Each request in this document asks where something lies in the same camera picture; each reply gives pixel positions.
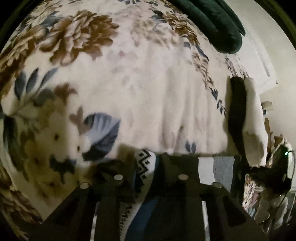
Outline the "teal zigzag pattern sock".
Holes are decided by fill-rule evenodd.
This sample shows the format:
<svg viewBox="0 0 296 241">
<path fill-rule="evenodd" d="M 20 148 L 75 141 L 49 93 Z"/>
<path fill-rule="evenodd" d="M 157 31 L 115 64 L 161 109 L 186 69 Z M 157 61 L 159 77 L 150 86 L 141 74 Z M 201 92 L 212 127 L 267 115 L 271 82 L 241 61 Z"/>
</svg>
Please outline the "teal zigzag pattern sock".
<svg viewBox="0 0 296 241">
<path fill-rule="evenodd" d="M 125 240 L 129 226 L 141 208 L 151 187 L 156 168 L 156 154 L 144 149 L 134 153 L 137 169 L 134 179 L 134 199 L 121 204 L 123 211 L 119 222 L 119 240 Z"/>
</svg>

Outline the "black white grey sock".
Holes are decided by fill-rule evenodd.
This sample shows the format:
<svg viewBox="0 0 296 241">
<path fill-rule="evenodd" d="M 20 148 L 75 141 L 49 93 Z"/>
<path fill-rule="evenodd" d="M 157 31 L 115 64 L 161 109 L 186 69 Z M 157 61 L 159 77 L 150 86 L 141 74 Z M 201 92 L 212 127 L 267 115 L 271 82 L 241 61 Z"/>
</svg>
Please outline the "black white grey sock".
<svg viewBox="0 0 296 241">
<path fill-rule="evenodd" d="M 233 179 L 234 157 L 199 157 L 198 173 L 202 184 L 221 183 L 230 192 Z"/>
</svg>

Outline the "black garment with brown label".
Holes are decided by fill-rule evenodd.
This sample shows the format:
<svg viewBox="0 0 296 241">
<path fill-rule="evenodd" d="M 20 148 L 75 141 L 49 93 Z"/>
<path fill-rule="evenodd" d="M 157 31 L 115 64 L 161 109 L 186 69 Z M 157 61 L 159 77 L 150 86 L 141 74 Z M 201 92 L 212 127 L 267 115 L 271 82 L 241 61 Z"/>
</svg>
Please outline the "black garment with brown label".
<svg viewBox="0 0 296 241">
<path fill-rule="evenodd" d="M 228 113 L 228 130 L 241 156 L 242 165 L 248 167 L 242 135 L 246 117 L 246 89 L 244 80 L 238 76 L 230 78 L 230 84 L 232 95 Z"/>
</svg>

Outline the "cream ribbed garment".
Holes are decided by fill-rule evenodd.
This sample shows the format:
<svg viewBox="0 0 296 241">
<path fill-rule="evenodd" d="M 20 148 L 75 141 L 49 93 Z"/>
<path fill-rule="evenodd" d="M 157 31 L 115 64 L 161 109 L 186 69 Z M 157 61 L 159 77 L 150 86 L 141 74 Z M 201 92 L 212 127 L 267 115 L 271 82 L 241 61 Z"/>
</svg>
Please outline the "cream ribbed garment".
<svg viewBox="0 0 296 241">
<path fill-rule="evenodd" d="M 244 79 L 246 116 L 242 129 L 245 156 L 251 167 L 266 165 L 268 135 L 265 130 L 260 96 L 252 78 Z"/>
</svg>

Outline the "white crumpled bedding pile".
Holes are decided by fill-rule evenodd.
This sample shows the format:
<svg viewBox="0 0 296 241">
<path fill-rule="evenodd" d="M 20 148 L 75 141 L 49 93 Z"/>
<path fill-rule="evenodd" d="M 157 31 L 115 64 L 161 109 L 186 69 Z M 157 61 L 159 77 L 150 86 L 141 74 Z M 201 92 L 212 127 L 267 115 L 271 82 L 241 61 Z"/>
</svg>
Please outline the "white crumpled bedding pile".
<svg viewBox="0 0 296 241">
<path fill-rule="evenodd" d="M 295 151 L 284 135 L 274 137 L 273 149 L 268 153 L 267 163 L 263 167 L 271 168 L 273 161 L 275 161 L 273 156 L 280 145 L 288 148 L 288 178 L 293 181 L 295 176 Z M 291 189 L 285 194 L 272 195 L 269 190 L 257 184 L 250 177 L 248 174 L 250 168 L 248 168 L 245 176 L 242 207 L 263 229 L 264 233 L 276 232 L 284 223 L 289 202 L 287 195 Z"/>
</svg>

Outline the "floral fleece blanket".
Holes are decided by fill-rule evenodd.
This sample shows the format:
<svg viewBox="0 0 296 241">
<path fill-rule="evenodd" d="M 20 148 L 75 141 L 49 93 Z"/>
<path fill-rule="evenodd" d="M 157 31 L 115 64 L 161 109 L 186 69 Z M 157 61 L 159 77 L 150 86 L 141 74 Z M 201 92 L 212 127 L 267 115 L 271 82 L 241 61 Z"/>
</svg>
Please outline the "floral fleece blanket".
<svg viewBox="0 0 296 241">
<path fill-rule="evenodd" d="M 237 153 L 235 54 L 170 1 L 43 1 L 1 51 L 1 212 L 28 240 L 100 161 Z"/>
</svg>

